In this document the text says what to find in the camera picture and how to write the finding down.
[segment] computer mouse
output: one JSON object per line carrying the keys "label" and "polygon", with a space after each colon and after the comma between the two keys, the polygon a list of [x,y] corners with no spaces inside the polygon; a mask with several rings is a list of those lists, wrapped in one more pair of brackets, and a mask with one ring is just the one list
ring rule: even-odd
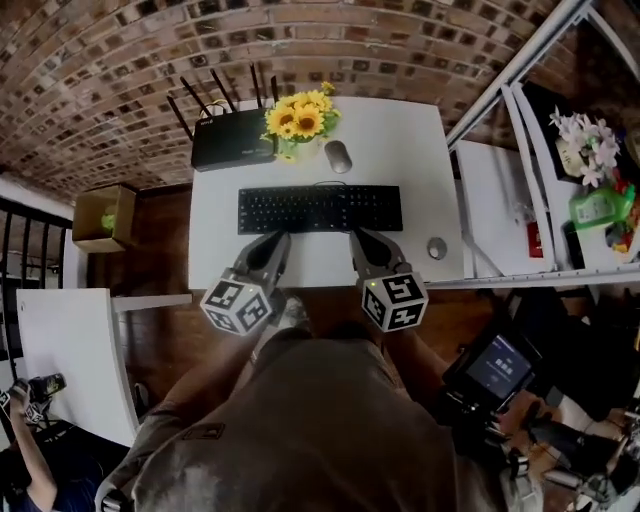
{"label": "computer mouse", "polygon": [[351,170],[353,163],[351,162],[351,157],[349,157],[347,147],[344,143],[339,140],[327,142],[324,146],[324,152],[327,154],[329,165],[333,172],[344,174]]}

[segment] sunflower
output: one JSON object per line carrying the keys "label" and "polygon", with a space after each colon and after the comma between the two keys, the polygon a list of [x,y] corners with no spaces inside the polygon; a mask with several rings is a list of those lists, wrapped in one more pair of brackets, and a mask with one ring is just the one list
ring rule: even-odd
{"label": "sunflower", "polygon": [[309,91],[307,96],[309,97],[309,102],[318,107],[321,112],[331,110],[331,100],[323,92]]}
{"label": "sunflower", "polygon": [[282,160],[283,162],[287,162],[288,164],[295,164],[296,163],[296,159],[293,155],[287,155],[285,153],[278,153],[276,155],[278,157],[279,160]]}
{"label": "sunflower", "polygon": [[296,101],[298,101],[298,98],[296,98],[295,94],[293,96],[285,96],[275,104],[275,108],[283,108],[283,107],[293,108],[293,105],[295,104]]}
{"label": "sunflower", "polygon": [[323,130],[324,116],[315,105],[296,107],[296,123],[298,135],[301,137],[313,137]]}
{"label": "sunflower", "polygon": [[283,139],[290,139],[291,137],[297,134],[298,134],[298,125],[293,121],[282,125],[278,130],[278,136],[282,137]]}
{"label": "sunflower", "polygon": [[299,92],[293,95],[294,104],[298,107],[304,107],[307,103],[309,103],[309,95],[306,92]]}
{"label": "sunflower", "polygon": [[336,92],[336,88],[331,82],[322,82],[322,92],[324,92],[326,95],[330,95]]}
{"label": "sunflower", "polygon": [[291,123],[295,117],[295,110],[291,107],[276,107],[267,113],[267,130],[273,135],[280,135],[280,129]]}

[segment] cardboard box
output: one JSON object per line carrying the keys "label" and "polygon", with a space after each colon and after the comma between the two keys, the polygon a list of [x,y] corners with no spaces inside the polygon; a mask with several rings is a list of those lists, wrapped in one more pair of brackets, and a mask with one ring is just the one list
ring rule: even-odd
{"label": "cardboard box", "polygon": [[[124,185],[111,185],[83,192],[76,199],[72,240],[84,252],[118,252],[133,245],[133,215],[136,193]],[[102,226],[102,216],[115,215],[111,236]]]}

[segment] small display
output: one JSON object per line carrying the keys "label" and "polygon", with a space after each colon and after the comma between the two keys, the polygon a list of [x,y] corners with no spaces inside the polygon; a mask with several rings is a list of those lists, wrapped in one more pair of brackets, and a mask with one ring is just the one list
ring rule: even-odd
{"label": "small display", "polygon": [[469,366],[467,374],[498,398],[504,399],[530,369],[529,361],[498,335]]}

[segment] wifi router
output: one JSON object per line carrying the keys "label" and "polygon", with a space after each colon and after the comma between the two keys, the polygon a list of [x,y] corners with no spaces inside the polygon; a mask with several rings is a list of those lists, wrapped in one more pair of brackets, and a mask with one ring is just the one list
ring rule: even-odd
{"label": "wifi router", "polygon": [[[205,117],[196,122],[193,135],[175,101],[170,96],[167,96],[180,125],[193,142],[191,166],[196,171],[206,172],[227,167],[263,164],[275,160],[277,152],[275,139],[265,140],[261,138],[266,131],[264,117],[266,109],[262,107],[262,99],[260,98],[258,80],[253,64],[251,65],[251,76],[257,94],[258,108],[252,110],[237,110],[216,72],[213,69],[210,71],[222,95],[227,100],[231,112],[227,112],[226,108],[222,107],[223,114],[214,115],[189,83],[180,77],[184,87],[205,113]],[[274,101],[278,101],[275,76],[271,78],[271,89]]]}

